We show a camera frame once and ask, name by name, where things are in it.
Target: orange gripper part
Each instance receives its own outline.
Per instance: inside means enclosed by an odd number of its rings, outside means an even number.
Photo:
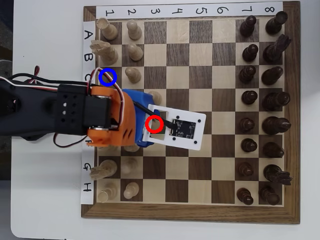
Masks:
[[[91,89],[93,96],[108,96],[111,98],[110,117],[119,123],[121,98],[116,89],[105,86],[93,86]],[[123,121],[118,130],[96,130],[88,129],[87,135],[92,140],[88,146],[107,147],[131,146],[135,144],[136,137],[136,112],[132,99],[128,94],[124,95]]]

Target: white table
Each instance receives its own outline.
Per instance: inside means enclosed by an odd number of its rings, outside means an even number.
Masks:
[[[214,2],[159,0],[155,3]],[[229,2],[248,2],[232,0]],[[15,0],[13,71],[50,79],[82,77],[83,6],[150,4],[148,0]],[[320,1],[301,1],[301,224],[101,220],[80,217],[80,145],[58,149],[52,136],[12,141],[11,229],[21,238],[308,239],[319,237]],[[67,136],[62,142],[78,137]]]

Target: chessboard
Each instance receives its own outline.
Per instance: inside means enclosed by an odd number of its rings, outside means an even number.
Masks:
[[[257,15],[250,37],[243,37],[239,31],[246,16],[133,18],[142,30],[138,40],[128,36],[129,19],[109,20],[118,30],[113,40],[105,39],[95,29],[95,39],[112,44],[119,57],[114,64],[104,65],[95,56],[94,67],[114,70],[122,89],[158,92],[161,106],[205,114],[206,122],[199,151],[157,143],[136,152],[125,151],[124,147],[95,148],[94,166],[113,160],[117,171],[94,182],[93,204],[81,205],[82,217],[300,223],[300,3],[283,2],[283,11],[288,20],[275,35],[265,30],[273,15]],[[84,22],[96,21],[96,7],[84,7]],[[292,42],[278,62],[268,64],[263,50],[281,34],[289,36]],[[129,58],[129,44],[143,50],[141,60]],[[251,44],[256,44],[259,50],[256,59],[248,63],[242,53]],[[250,83],[244,84],[239,73],[249,65],[255,67],[256,73]],[[273,85],[263,84],[262,74],[276,66],[283,68],[283,75]],[[129,81],[125,74],[127,67],[140,71],[138,83]],[[244,104],[241,97],[245,91],[255,91],[258,99],[253,104]],[[262,106],[264,97],[281,91],[290,94],[290,103],[278,111],[266,111]],[[266,134],[262,122],[271,116],[288,119],[291,129]],[[243,118],[255,122],[247,133],[239,129]],[[248,138],[257,143],[256,151],[241,149],[242,140]],[[268,142],[283,147],[284,157],[267,157],[263,146]],[[122,165],[132,158],[137,168],[123,173]],[[253,174],[240,175],[237,166],[241,163],[249,163]],[[291,185],[268,181],[263,172],[270,164],[290,172]],[[131,182],[137,183],[140,191],[126,199],[124,191]],[[98,195],[109,184],[118,191],[114,199],[102,203]],[[272,187],[280,197],[278,204],[271,206],[261,198],[259,191],[265,186]],[[241,188],[250,191],[252,205],[238,199],[237,191]]]

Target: wooden board border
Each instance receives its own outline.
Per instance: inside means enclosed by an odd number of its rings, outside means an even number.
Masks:
[[[300,223],[300,2],[283,2],[288,13],[285,34],[292,39],[285,51],[285,90],[291,102],[285,117],[292,127],[284,134],[285,170],[293,176],[284,187],[284,207],[212,206],[178,204],[95,203],[81,205],[81,217],[104,219],[175,220],[268,224]],[[96,7],[85,6],[83,21],[96,19]]]

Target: blue circle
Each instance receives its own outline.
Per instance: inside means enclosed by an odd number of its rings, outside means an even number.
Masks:
[[[112,82],[104,82],[104,81],[103,81],[102,75],[103,75],[105,72],[110,72],[110,73],[112,73],[112,75],[113,75],[113,80],[112,80]],[[116,71],[113,70],[113,69],[111,69],[111,68],[104,68],[102,71],[100,71],[99,76],[98,76],[98,79],[99,79],[100,83],[101,83],[103,86],[105,86],[105,87],[110,87],[110,86],[112,86],[113,84],[115,84],[116,81],[117,81]]]

